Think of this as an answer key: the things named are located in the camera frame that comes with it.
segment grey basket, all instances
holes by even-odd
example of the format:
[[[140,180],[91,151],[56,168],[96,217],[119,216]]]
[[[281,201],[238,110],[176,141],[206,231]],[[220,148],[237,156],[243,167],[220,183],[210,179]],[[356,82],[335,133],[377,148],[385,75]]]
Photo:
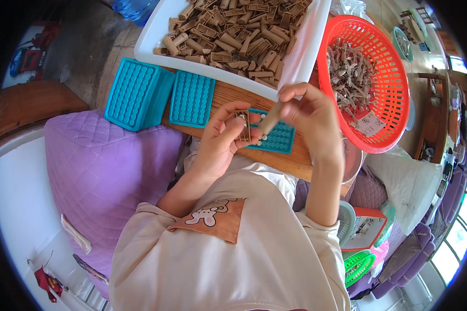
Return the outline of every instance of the grey basket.
[[[337,232],[337,237],[339,238],[339,246],[343,246],[353,233],[355,228],[355,209],[346,201],[339,201],[339,230]]]

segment red plastic basket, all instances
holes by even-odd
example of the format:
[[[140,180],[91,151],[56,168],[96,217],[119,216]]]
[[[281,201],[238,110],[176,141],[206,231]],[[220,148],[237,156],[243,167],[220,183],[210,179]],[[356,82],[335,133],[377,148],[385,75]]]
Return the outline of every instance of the red plastic basket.
[[[318,78],[322,91],[334,98],[327,68],[327,46],[336,43],[341,37],[351,42],[351,46],[363,46],[364,56],[370,55],[377,61],[377,74],[372,84],[378,106],[371,104],[369,108],[386,123],[377,134],[366,137],[350,126],[352,118],[347,113],[339,113],[341,131],[349,141],[368,153],[382,153],[391,149],[401,138],[408,121],[410,98],[408,79],[405,68],[391,40],[374,25],[366,20],[341,15],[332,18],[325,27],[322,44],[317,57]]]

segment blue water bottle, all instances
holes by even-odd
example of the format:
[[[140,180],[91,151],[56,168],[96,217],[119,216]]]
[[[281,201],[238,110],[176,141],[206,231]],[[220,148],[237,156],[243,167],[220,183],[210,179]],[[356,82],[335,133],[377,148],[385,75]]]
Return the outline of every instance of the blue water bottle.
[[[114,0],[112,9],[132,20],[137,26],[145,26],[159,0]]]

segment brown pocket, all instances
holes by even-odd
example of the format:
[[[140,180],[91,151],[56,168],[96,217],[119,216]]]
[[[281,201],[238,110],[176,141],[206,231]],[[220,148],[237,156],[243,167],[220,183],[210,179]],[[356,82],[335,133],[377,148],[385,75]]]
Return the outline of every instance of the brown pocket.
[[[222,199],[208,203],[179,219],[174,225],[169,226],[168,230],[189,229],[218,237],[227,243],[237,244],[244,201],[245,199]]]

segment white plastic bin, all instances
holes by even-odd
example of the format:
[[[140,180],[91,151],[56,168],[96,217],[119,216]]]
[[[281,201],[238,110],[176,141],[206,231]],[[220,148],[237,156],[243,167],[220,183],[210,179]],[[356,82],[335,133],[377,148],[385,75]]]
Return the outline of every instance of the white plastic bin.
[[[284,71],[279,87],[288,83],[310,80],[327,23],[330,2],[331,0],[313,0],[308,7],[301,29],[297,33],[298,40],[284,60]],[[161,0],[159,2],[138,38],[133,52],[135,58],[141,62],[185,70],[223,81],[276,102],[276,90],[248,78],[208,65],[154,54],[154,48],[163,47],[161,41],[169,33],[169,18],[178,17],[188,4],[186,0]]]

